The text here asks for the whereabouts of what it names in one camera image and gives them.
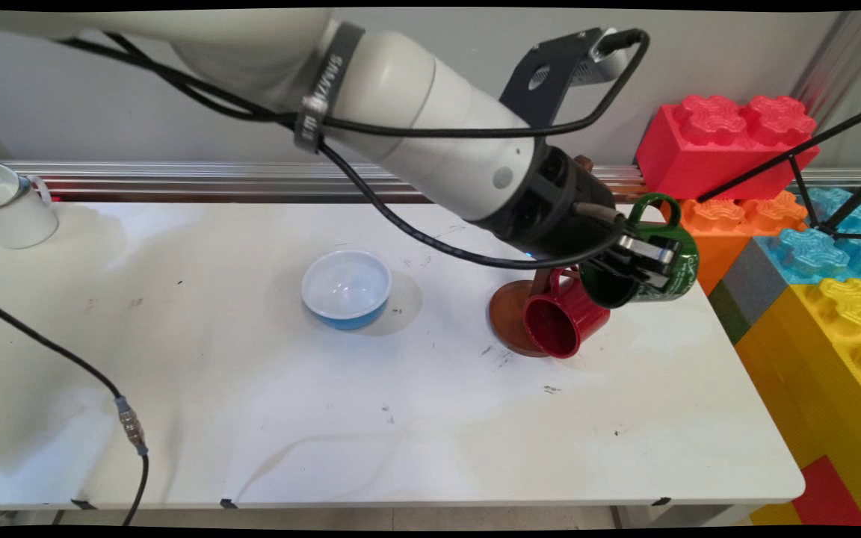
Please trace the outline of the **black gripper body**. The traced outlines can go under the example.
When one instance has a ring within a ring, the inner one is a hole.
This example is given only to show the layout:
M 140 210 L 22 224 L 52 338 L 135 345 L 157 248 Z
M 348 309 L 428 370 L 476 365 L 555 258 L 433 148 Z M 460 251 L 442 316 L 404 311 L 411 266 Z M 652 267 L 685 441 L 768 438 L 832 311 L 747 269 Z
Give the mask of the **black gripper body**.
M 531 146 L 490 178 L 500 205 L 479 227 L 537 260 L 605 250 L 625 235 L 611 190 L 556 146 Z

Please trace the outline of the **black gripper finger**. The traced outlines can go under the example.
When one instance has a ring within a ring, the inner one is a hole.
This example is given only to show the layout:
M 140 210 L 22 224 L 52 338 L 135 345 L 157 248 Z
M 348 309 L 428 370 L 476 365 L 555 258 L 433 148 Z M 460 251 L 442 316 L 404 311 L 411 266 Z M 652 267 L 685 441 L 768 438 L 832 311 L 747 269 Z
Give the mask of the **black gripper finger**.
M 685 252 L 684 229 L 665 223 L 639 223 L 626 227 L 616 242 L 622 254 L 637 256 L 661 266 L 673 266 Z
M 585 262 L 590 296 L 673 296 L 674 255 L 605 253 Z

